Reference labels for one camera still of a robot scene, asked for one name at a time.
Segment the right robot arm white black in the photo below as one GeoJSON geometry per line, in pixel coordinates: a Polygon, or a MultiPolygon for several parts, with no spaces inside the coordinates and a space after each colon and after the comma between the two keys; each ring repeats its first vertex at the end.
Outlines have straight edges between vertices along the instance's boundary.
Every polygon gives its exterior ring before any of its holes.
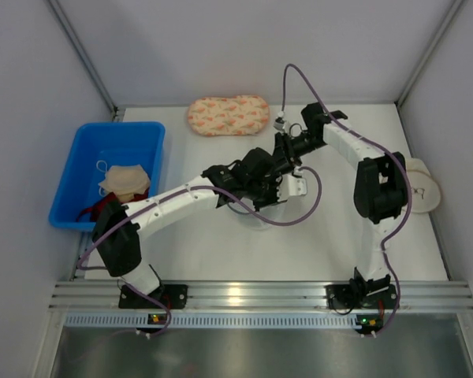
{"type": "Polygon", "coordinates": [[[292,136],[292,124],[280,111],[274,121],[275,171],[282,175],[298,170],[300,158],[330,146],[356,171],[353,202],[363,218],[361,252],[356,268],[366,280],[391,273],[385,243],[404,226],[411,211],[411,184],[404,156],[391,153],[341,122],[344,113],[326,112],[318,103],[302,111],[305,129],[292,136]]]}

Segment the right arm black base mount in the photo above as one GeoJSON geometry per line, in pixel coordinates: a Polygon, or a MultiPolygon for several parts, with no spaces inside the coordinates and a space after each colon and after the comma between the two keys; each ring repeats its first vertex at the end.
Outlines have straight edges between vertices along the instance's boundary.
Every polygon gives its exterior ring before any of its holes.
{"type": "Polygon", "coordinates": [[[356,309],[392,309],[397,302],[395,286],[383,281],[370,283],[353,281],[328,285],[326,296],[328,307],[341,314],[356,309]]]}

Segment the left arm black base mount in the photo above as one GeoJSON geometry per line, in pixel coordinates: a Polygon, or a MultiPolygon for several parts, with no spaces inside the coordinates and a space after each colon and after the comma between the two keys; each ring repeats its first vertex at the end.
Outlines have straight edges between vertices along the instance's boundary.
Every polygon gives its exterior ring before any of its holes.
{"type": "MultiPolygon", "coordinates": [[[[183,309],[188,299],[188,285],[185,284],[162,284],[157,290],[147,296],[160,302],[167,309],[183,309]]],[[[156,309],[158,305],[145,299],[143,295],[137,294],[128,284],[121,286],[118,302],[119,309],[156,309]]]]}

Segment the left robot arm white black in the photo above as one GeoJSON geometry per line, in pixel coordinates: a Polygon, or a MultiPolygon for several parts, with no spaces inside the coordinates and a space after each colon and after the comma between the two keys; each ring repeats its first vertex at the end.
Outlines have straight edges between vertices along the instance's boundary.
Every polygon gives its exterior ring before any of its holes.
{"type": "Polygon", "coordinates": [[[92,232],[93,247],[112,277],[123,279],[143,295],[154,295],[162,281],[144,260],[145,240],[194,213],[242,198],[252,201],[256,209],[275,205],[282,177],[292,170],[283,153],[255,148],[241,160],[212,165],[185,185],[156,197],[126,206],[109,202],[92,232]]]}

